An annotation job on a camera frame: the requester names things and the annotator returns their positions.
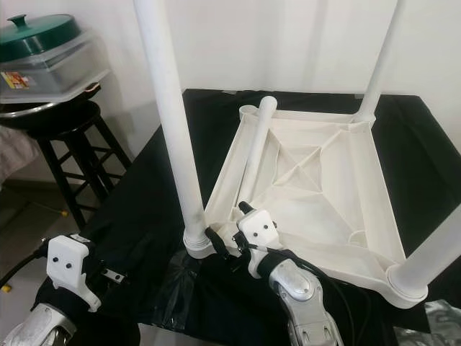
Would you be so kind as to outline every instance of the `black cloth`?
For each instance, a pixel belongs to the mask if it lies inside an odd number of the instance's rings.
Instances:
[[[239,124],[241,105],[258,105],[271,94],[278,109],[353,113],[360,99],[350,94],[301,94],[187,90],[187,110],[194,158],[206,205]],[[372,129],[390,193],[403,247],[411,253],[461,201],[461,158],[418,97],[383,96]],[[126,175],[81,233],[91,238],[110,224],[97,247],[108,267],[128,275],[129,284],[104,298],[101,315],[123,316],[146,324],[165,305],[169,261],[183,249],[184,224],[161,128],[133,162]],[[461,306],[458,259],[429,287],[428,299],[444,298]],[[262,280],[254,280],[246,266],[232,272],[217,255],[203,261],[188,259],[182,270],[192,278],[188,299],[175,305],[186,311],[184,326],[161,322],[161,327],[223,345],[288,345],[286,316],[277,297]],[[324,303],[335,318],[345,345],[350,326],[335,292],[323,283]],[[392,326],[428,330],[422,304],[409,310],[393,308],[377,293],[342,287],[352,308],[356,329],[370,320],[361,345],[396,345]],[[53,294],[49,282],[38,295]]]

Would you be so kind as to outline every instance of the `handle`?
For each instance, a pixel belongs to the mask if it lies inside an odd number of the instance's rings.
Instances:
[[[18,14],[17,16],[8,18],[10,22],[13,22],[16,25],[18,30],[25,30],[29,27],[26,24],[26,15],[25,14]]]

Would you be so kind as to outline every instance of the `clear plastic box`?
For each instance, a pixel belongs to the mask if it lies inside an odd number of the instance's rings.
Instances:
[[[85,32],[44,53],[0,63],[0,103],[65,102],[109,69]]]

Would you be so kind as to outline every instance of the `bar stool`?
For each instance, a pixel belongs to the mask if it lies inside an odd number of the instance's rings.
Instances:
[[[89,100],[84,100],[76,106],[72,110],[68,109],[68,114],[64,117],[65,122],[57,122],[52,126],[41,127],[38,130],[29,130],[27,134],[38,142],[78,227],[82,229],[86,225],[82,211],[95,211],[96,208],[78,203],[77,196],[85,187],[90,186],[97,200],[102,203],[114,188],[111,178],[122,178],[118,174],[107,172],[102,164],[113,154],[125,169],[128,169],[131,162],[101,118],[99,106]],[[85,132],[93,125],[106,141],[108,148],[90,144]],[[58,158],[52,141],[65,143],[68,152]],[[103,153],[101,158],[98,158],[97,152]],[[63,170],[63,163],[71,157],[78,164],[82,174]],[[84,183],[72,191],[67,178],[83,180]]]

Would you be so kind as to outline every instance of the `sticker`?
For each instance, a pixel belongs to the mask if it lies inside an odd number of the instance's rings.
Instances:
[[[29,78],[19,72],[1,72],[1,76],[11,89],[29,89]]]

